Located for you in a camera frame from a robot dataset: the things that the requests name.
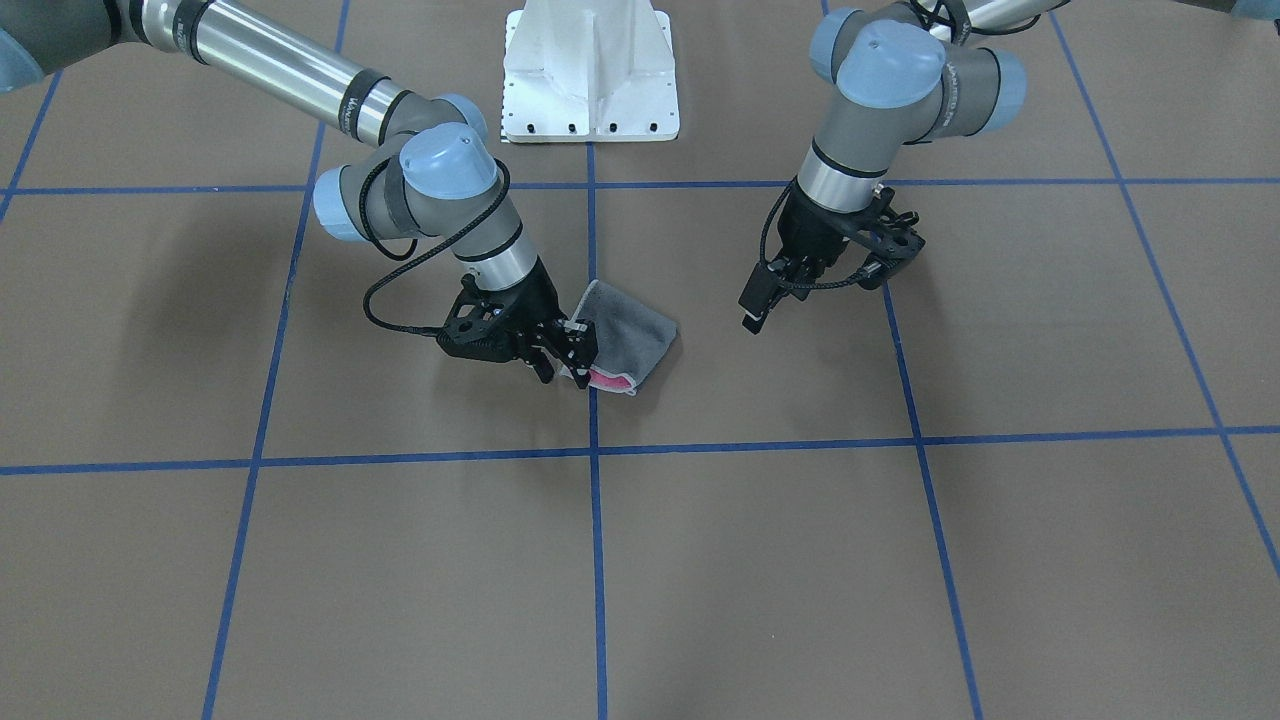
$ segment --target gray floor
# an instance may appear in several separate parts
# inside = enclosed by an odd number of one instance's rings
[[[251,4],[497,120],[518,3]],[[680,140],[498,152],[567,305],[680,322],[635,398],[370,325],[305,206],[366,150],[215,70],[0,99],[0,717],[1280,717],[1271,24],[993,42],[1023,115],[892,173],[922,259],[751,337],[824,3],[657,5]]]

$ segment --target gray cloth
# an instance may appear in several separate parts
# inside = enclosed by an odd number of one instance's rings
[[[635,395],[676,340],[675,322],[600,281],[586,287],[571,320],[595,323],[591,386],[608,392]]]

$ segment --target black band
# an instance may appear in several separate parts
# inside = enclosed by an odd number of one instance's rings
[[[516,245],[516,241],[520,240],[520,236],[522,236],[522,234],[525,234],[525,223],[524,222],[521,222],[520,225],[516,227],[516,232],[511,233],[511,237],[507,238],[507,242],[503,242],[502,245],[499,245],[498,247],[494,247],[493,250],[490,250],[488,252],[483,252],[480,255],[458,255],[457,252],[454,252],[453,256],[457,258],[462,263],[480,263],[480,261],[488,260],[490,258],[497,258],[497,256],[502,255],[503,252],[506,252],[507,250],[511,250],[511,246]]]
[[[878,178],[878,177],[883,177],[884,173],[888,172],[888,170],[881,170],[878,173],[868,173],[867,170],[855,170],[855,169],[852,169],[852,168],[850,168],[847,165],[841,165],[836,160],[832,160],[831,155],[827,155],[826,152],[823,152],[822,147],[818,147],[818,141],[817,140],[813,141],[813,143],[810,145],[810,147],[813,147],[813,154],[817,155],[819,160],[822,160],[823,163],[826,163],[827,167],[829,167],[833,170],[838,170],[841,173],[845,173],[849,177],[854,177],[854,178]]]
[[[374,86],[384,79],[389,79],[389,76],[369,68],[360,70],[356,77],[351,78],[351,85],[347,86],[347,92],[342,97],[342,105],[338,106],[338,129],[360,140],[360,109],[365,106],[365,99],[374,91]]]
[[[200,26],[200,18],[204,17],[205,10],[215,1],[182,0],[182,4],[173,13],[173,44],[178,46],[180,53],[187,54],[201,65],[209,63],[200,56],[200,49],[196,47],[196,27]]]
[[[133,0],[129,3],[129,24],[133,26],[133,35],[138,36],[138,40],[151,45],[147,40],[147,31],[142,29],[142,4],[146,0]]]
[[[106,22],[111,23],[111,45],[115,45],[120,41],[120,33],[124,32],[120,6],[115,4],[115,0],[102,0],[102,9],[106,10]]]
[[[399,106],[401,100],[404,100],[410,95],[413,95],[412,90],[401,91],[401,94],[392,100],[392,104],[387,106],[387,117],[383,118],[383,127],[378,131],[378,145],[387,142],[387,131],[392,127],[392,115],[396,114],[396,108]]]
[[[404,169],[396,160],[387,164],[387,184],[383,186],[383,200],[387,201],[387,210],[396,223],[396,229],[404,233],[404,237],[421,236],[422,228],[413,218],[413,211],[408,206],[408,197],[404,195]]]

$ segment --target white base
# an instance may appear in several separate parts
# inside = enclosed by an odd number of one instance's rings
[[[654,142],[680,135],[667,13],[652,10],[648,0],[623,1],[631,5],[626,13],[604,17],[567,8],[575,0],[544,0],[563,4],[556,8],[532,8],[534,1],[507,17],[504,142]],[[530,17],[530,9],[538,14]]]

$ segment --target light blue joint cap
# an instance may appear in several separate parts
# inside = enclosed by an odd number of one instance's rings
[[[827,82],[836,82],[836,68],[831,65],[836,54],[836,40],[840,38],[840,31],[845,28],[845,22],[854,13],[861,13],[861,10],[838,8],[827,13],[827,17],[818,23],[818,29],[813,32],[813,40],[809,41],[809,64],[813,65],[813,72]]]
[[[440,95],[439,97],[434,97],[433,100],[444,100],[449,105],[453,105],[458,113],[462,113],[462,119],[465,119],[467,124],[476,131],[476,135],[480,136],[480,141],[489,142],[489,123],[485,122],[484,113],[480,111],[480,108],[472,102],[470,97],[456,92],[448,92],[445,95]]]
[[[365,236],[356,229],[356,223],[351,222],[351,213],[342,201],[342,170],[347,165],[334,168],[320,176],[316,181],[315,192],[311,195],[311,208],[316,211],[316,218],[329,234],[347,242],[361,242]]]
[[[1280,0],[1238,0],[1231,14],[1238,18],[1280,20]]]
[[[942,82],[947,49],[928,32],[896,20],[863,28],[840,65],[836,87],[864,108],[906,108]]]
[[[443,123],[413,136],[401,149],[404,182],[436,200],[467,200],[498,178],[498,164],[475,128]]]
[[[996,109],[978,132],[1000,129],[1014,122],[1027,102],[1027,68],[1023,61],[1005,50],[992,50],[991,54],[1000,65],[1000,94],[996,96]]]
[[[45,78],[45,70],[27,49],[0,28],[0,94],[36,85]]]

